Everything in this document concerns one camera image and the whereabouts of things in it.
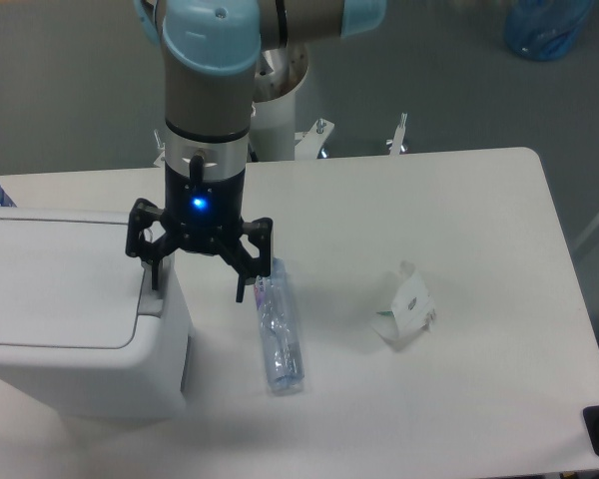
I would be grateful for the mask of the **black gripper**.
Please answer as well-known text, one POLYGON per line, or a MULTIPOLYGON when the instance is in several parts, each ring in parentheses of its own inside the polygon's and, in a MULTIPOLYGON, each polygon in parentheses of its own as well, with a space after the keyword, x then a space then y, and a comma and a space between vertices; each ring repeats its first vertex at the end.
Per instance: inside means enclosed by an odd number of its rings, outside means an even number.
POLYGON ((129 213, 125 253, 151 269, 152 290, 161 283, 162 260, 178 248, 191 253, 219 254, 238 275, 236 302, 258 277, 271 275, 273 220, 242 220, 246 171, 217 182, 204 181, 191 189, 189 178, 165 170, 165 208, 139 198, 129 213), (164 233, 156 240, 145 234, 154 223, 164 233))

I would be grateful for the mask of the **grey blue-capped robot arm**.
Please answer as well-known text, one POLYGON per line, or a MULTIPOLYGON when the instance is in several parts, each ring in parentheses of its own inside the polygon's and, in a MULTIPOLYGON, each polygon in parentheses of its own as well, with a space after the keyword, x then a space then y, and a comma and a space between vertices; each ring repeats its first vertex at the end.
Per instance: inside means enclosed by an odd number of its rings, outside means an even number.
POLYGON ((162 283, 177 250, 221 257, 239 287, 270 274, 273 221, 242 216, 261 53, 377 28, 383 1, 139 1, 165 70, 165 202, 137 200, 126 253, 162 283))

